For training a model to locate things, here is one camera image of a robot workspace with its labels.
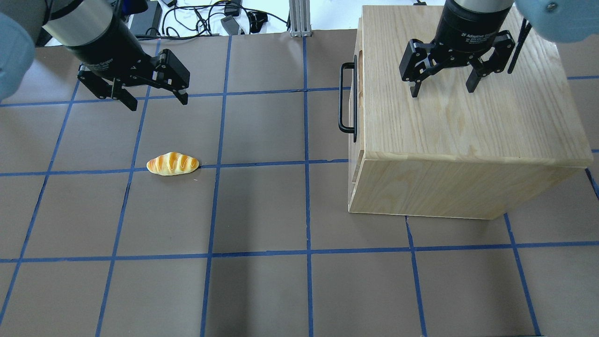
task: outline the bread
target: bread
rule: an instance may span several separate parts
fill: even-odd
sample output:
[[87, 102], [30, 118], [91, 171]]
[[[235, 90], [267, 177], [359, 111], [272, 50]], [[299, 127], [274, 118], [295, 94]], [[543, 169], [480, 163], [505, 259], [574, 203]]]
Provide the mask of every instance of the bread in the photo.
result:
[[154, 174], [176, 176], [195, 171], [199, 167], [199, 161], [188, 155], [169, 152], [150, 160], [146, 167]]

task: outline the wooden box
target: wooden box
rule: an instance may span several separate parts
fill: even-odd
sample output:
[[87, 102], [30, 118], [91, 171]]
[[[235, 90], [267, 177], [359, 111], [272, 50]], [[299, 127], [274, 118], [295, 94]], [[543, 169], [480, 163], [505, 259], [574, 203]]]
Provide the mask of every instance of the wooden box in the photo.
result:
[[[401, 58], [409, 39], [432, 40], [442, 8], [362, 9], [350, 212], [493, 219], [592, 162], [558, 50], [534, 29], [513, 74], [469, 94], [471, 67], [446, 69], [411, 97]], [[503, 29], [517, 38], [521, 20], [513, 8]]]

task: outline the wooden edge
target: wooden edge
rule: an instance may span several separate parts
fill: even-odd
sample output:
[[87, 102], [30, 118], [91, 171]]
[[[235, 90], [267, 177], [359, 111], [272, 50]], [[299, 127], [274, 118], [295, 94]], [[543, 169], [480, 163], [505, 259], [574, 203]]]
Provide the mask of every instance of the wooden edge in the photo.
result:
[[522, 158], [522, 157], [486, 157], [486, 156], [461, 156], [461, 155], [431, 155], [431, 154], [395, 154], [390, 152], [365, 151], [363, 160], [387, 161], [456, 161], [461, 163], [493, 163], [493, 164], [520, 164], [544, 165], [557, 167], [587, 168], [593, 163], [593, 155], [589, 148], [587, 158], [555, 159], [555, 158]]

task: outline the drawer handle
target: drawer handle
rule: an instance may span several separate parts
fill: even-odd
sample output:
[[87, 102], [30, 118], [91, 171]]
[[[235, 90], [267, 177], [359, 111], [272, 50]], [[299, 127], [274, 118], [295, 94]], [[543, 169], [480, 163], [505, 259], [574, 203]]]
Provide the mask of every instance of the drawer handle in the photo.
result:
[[[339, 70], [339, 130], [344, 133], [353, 133], [353, 142], [358, 139], [358, 70], [356, 64], [358, 58], [353, 56], [353, 62], [346, 62], [341, 65]], [[343, 125], [343, 71], [353, 69], [353, 127]]]

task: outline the yellow bread roll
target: yellow bread roll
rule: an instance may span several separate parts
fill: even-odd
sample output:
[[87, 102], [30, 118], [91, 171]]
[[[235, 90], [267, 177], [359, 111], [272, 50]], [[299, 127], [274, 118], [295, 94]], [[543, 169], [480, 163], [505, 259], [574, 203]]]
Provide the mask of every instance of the yellow bread roll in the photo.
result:
[[161, 176], [176, 176], [177, 174], [191, 173], [199, 167], [199, 161], [194, 157], [182, 155], [178, 152], [169, 152], [150, 160], [147, 169]]

